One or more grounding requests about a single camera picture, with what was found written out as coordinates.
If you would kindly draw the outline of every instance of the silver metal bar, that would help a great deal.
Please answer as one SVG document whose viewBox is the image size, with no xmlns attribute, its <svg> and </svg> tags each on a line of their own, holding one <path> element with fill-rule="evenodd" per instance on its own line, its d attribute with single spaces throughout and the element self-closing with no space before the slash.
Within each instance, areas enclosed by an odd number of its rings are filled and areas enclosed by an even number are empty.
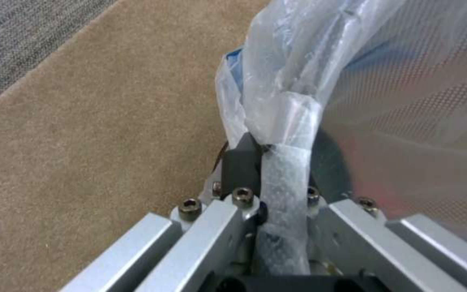
<svg viewBox="0 0 467 292">
<path fill-rule="evenodd" d="M 467 287 L 467 243 L 423 215 L 386 226 L 450 276 Z"/>
<path fill-rule="evenodd" d="M 147 214 L 61 291 L 132 291 L 181 234 L 179 223 Z"/>
<path fill-rule="evenodd" d="M 344 274 L 375 274 L 393 291 L 467 291 L 350 200 L 319 211 L 315 244 Z"/>
<path fill-rule="evenodd" d="M 213 200 L 136 291 L 197 291 L 210 272 L 226 268 L 244 233 L 241 211 Z"/>
</svg>

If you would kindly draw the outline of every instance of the black plastic part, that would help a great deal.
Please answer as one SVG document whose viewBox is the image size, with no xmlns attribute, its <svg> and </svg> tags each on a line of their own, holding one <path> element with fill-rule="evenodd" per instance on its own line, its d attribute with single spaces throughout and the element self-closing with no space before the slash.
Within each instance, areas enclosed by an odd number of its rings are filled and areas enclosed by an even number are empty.
<svg viewBox="0 0 467 292">
<path fill-rule="evenodd" d="M 245 133 L 235 149 L 224 153 L 221 199 L 237 187 L 248 187 L 256 196 L 261 194 L 261 157 L 261 146 L 250 133 Z"/>
<path fill-rule="evenodd" d="M 220 153 L 221 198 L 236 187 L 249 187 L 261 194 L 261 158 L 272 145 L 259 145 L 250 133 L 245 133 L 235 149 Z M 316 187 L 328 203 L 352 197 L 350 174 L 338 144 L 322 128 L 318 129 L 311 152 L 309 185 Z"/>
<path fill-rule="evenodd" d="M 257 215 L 255 218 L 255 224 L 262 225 L 266 222 L 268 219 L 268 206 L 261 201 L 261 204 L 259 205 L 259 209 L 257 210 Z"/>
<path fill-rule="evenodd" d="M 200 292 L 388 292 L 378 278 L 360 276 L 289 275 L 222 276 L 210 275 Z"/>
<path fill-rule="evenodd" d="M 318 129 L 311 150 L 310 185 L 316 186 L 330 204 L 352 197 L 352 184 L 343 152 L 322 128 Z"/>
</svg>

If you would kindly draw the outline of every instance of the gray carpet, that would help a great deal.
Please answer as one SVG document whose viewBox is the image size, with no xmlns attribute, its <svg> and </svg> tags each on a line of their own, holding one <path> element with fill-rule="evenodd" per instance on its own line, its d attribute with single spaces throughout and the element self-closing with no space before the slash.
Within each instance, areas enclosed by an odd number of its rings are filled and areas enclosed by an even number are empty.
<svg viewBox="0 0 467 292">
<path fill-rule="evenodd" d="M 0 94 L 115 0 L 0 0 Z"/>
</svg>

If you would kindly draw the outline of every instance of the clear plastic wrap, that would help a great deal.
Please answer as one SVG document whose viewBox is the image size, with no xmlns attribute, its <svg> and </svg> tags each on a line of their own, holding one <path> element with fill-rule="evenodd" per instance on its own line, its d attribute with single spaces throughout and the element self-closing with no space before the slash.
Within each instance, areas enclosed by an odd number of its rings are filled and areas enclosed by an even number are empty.
<svg viewBox="0 0 467 292">
<path fill-rule="evenodd" d="M 467 1 L 273 0 L 224 57 L 216 90 L 230 147 L 246 131 L 273 145 L 256 243 L 266 272 L 309 273 L 306 185 L 321 120 L 354 192 L 389 216 L 426 211 L 420 197 L 467 200 Z"/>
</svg>

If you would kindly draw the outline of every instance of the hex socket screw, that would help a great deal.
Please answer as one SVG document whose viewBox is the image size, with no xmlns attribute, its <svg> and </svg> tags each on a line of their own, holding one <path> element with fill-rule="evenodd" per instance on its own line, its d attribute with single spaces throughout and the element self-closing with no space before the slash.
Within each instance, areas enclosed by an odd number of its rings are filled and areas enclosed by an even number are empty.
<svg viewBox="0 0 467 292">
<path fill-rule="evenodd" d="M 248 187 L 237 187 L 232 191 L 232 203 L 239 208 L 250 208 L 253 204 L 253 191 Z"/>
<path fill-rule="evenodd" d="M 314 206 L 320 200 L 320 191 L 316 187 L 307 187 L 307 205 Z"/>
<path fill-rule="evenodd" d="M 185 221 L 194 221 L 201 214 L 201 201 L 193 198 L 186 199 L 178 206 L 180 218 Z"/>
</svg>

